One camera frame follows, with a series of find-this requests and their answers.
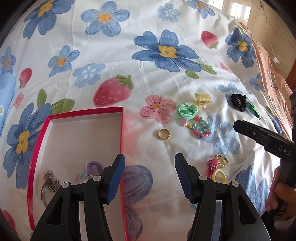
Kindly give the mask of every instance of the open gift box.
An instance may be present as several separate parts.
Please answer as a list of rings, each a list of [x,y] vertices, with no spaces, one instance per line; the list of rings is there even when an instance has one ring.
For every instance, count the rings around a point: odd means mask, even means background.
[[[86,163],[96,161],[103,168],[111,166],[121,153],[123,107],[80,110],[49,116],[40,131],[34,149],[28,178],[28,215],[35,229],[45,210],[41,200],[44,175],[75,184],[77,173],[85,171]],[[46,191],[49,203],[54,193]],[[126,234],[123,182],[115,199],[104,205],[106,219],[114,241],[128,240]],[[79,204],[81,239],[87,240],[83,202]]]

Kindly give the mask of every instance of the orange fabric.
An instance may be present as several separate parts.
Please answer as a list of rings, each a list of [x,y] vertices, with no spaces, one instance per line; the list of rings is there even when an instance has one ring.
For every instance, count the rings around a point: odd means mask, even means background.
[[[253,42],[259,70],[262,76],[265,94],[269,100],[272,112],[278,117],[285,137],[292,139],[291,101],[292,91],[284,77],[272,68],[269,54],[264,46],[242,24]]]

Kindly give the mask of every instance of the green hair clip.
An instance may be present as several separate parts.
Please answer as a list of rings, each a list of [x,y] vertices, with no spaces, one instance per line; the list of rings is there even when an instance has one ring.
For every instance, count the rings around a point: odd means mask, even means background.
[[[198,111],[197,105],[188,105],[187,103],[182,103],[177,108],[177,114],[183,119],[193,119],[195,117],[196,112]]]
[[[251,103],[246,101],[246,105],[247,105],[247,109],[254,115],[256,116],[258,119],[261,119],[261,115],[258,113],[258,111],[256,110],[256,107]]]

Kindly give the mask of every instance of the floral bedding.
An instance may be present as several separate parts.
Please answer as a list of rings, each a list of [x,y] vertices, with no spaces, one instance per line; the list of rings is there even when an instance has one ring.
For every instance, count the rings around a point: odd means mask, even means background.
[[[199,0],[36,1],[0,56],[1,74],[15,81],[11,103],[2,109],[0,103],[0,208],[21,240],[32,233],[26,189],[43,122],[98,107],[124,107],[130,241],[186,239],[195,211],[177,178],[178,152],[201,174],[209,159],[227,156],[227,181],[239,181],[264,212],[279,159],[236,133],[233,123],[246,120],[279,134],[282,128],[266,111],[254,46],[231,16]],[[184,102],[196,104],[195,93],[213,101],[197,113],[211,124],[204,139],[176,113]],[[233,93],[246,95],[261,119],[234,109]],[[155,135],[161,128],[170,131],[166,141]]]

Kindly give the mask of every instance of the pink hair clip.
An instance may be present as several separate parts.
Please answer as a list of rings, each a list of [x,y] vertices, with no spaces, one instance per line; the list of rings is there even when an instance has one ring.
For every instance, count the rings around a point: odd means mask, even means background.
[[[217,168],[217,163],[218,162],[216,158],[213,158],[212,160],[208,160],[207,162],[208,169],[205,174],[208,178],[212,178],[212,175]]]

